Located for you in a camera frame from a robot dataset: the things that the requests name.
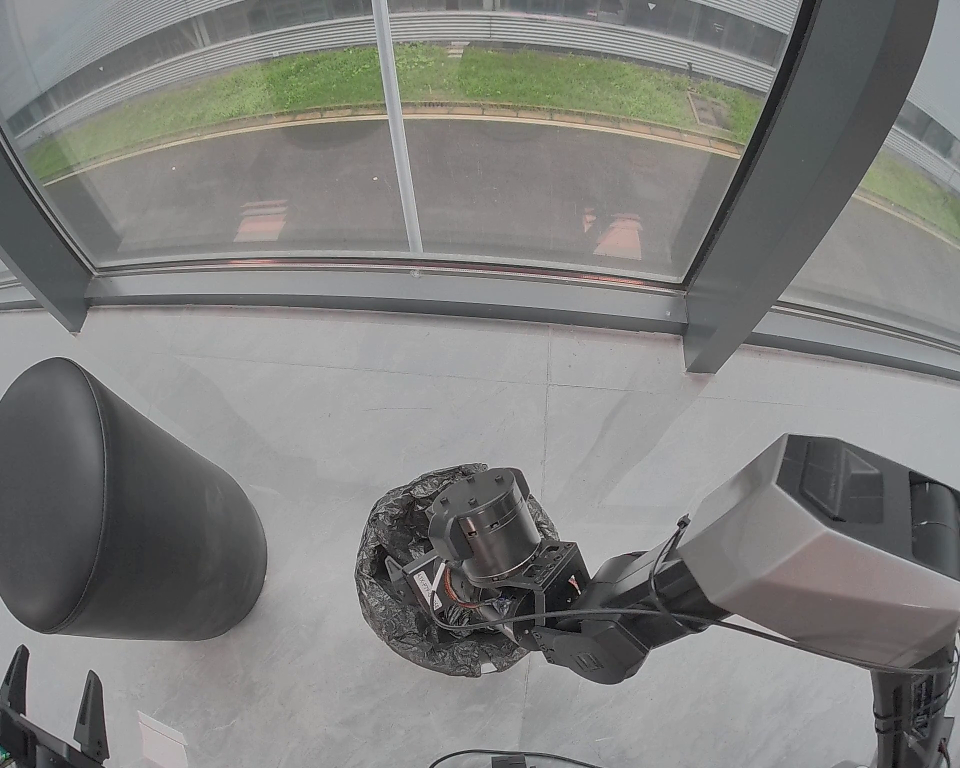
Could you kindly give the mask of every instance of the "road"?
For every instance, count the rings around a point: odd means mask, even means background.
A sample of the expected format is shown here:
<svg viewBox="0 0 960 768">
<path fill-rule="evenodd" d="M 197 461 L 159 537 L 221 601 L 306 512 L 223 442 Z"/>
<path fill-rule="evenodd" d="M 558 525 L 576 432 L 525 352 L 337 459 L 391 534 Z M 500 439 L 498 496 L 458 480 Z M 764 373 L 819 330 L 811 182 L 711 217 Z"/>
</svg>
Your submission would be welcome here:
<svg viewBox="0 0 960 768">
<path fill-rule="evenodd" d="M 683 276 L 734 161 L 571 127 L 406 124 L 425 249 Z M 290 125 L 151 151 L 47 187 L 100 264 L 224 252 L 404 251 L 383 120 Z M 99 214 L 103 211 L 106 220 Z M 788 292 L 960 338 L 960 252 L 851 201 Z"/>
</svg>

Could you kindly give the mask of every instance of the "trash bin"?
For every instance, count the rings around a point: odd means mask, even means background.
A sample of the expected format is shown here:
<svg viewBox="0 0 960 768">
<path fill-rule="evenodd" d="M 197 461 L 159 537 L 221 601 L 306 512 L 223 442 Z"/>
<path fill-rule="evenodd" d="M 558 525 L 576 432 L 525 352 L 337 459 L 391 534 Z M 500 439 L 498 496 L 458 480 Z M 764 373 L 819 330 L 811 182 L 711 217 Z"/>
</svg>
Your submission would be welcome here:
<svg viewBox="0 0 960 768">
<path fill-rule="evenodd" d="M 0 598 L 30 629 L 215 637 L 266 567 L 236 481 L 76 363 L 37 363 L 0 398 Z"/>
</svg>

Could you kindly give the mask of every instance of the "cylindrical ottoman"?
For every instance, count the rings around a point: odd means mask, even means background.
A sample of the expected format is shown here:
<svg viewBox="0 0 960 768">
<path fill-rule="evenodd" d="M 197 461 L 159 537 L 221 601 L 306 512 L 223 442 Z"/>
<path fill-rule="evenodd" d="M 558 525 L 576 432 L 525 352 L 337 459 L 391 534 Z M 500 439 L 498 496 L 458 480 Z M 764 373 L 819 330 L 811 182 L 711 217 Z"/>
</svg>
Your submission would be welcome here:
<svg viewBox="0 0 960 768">
<path fill-rule="evenodd" d="M 0 537 L 0 598 L 51 635 L 216 637 L 267 568 L 233 478 L 62 358 L 0 398 Z"/>
</svg>

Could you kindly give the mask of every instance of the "grass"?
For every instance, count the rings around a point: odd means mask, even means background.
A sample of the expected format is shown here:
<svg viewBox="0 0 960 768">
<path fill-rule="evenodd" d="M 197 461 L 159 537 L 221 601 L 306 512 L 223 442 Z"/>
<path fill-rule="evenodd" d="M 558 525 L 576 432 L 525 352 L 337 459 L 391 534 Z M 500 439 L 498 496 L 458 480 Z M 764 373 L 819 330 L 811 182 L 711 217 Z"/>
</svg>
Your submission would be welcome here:
<svg viewBox="0 0 960 768">
<path fill-rule="evenodd" d="M 745 143 L 757 97 L 718 83 L 618 60 L 468 47 L 451 59 L 439 45 L 396 47 L 400 96 L 408 102 L 478 102 L 604 112 L 677 128 L 696 122 L 686 92 L 728 105 L 729 138 Z M 27 151 L 41 179 L 163 136 L 240 118 L 351 105 L 382 105 L 376 50 L 322 51 L 236 67 L 191 84 L 131 99 Z"/>
<path fill-rule="evenodd" d="M 881 152 L 876 156 L 860 186 L 960 241 L 960 198 L 897 161 L 890 153 Z"/>
</svg>

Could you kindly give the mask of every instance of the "cylindrical motor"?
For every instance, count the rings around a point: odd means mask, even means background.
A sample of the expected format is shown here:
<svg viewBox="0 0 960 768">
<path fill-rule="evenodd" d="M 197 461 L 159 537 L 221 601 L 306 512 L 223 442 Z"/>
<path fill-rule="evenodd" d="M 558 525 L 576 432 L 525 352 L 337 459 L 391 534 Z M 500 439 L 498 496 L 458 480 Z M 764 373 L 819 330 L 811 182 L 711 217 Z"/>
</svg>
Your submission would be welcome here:
<svg viewBox="0 0 960 768">
<path fill-rule="evenodd" d="M 502 581 L 526 566 L 540 547 L 528 494 L 516 469 L 488 469 L 454 483 L 433 503 L 430 541 L 445 560 L 463 562 L 473 584 Z"/>
<path fill-rule="evenodd" d="M 910 513 L 914 557 L 960 579 L 960 508 L 953 491 L 939 483 L 911 486 Z"/>
</svg>

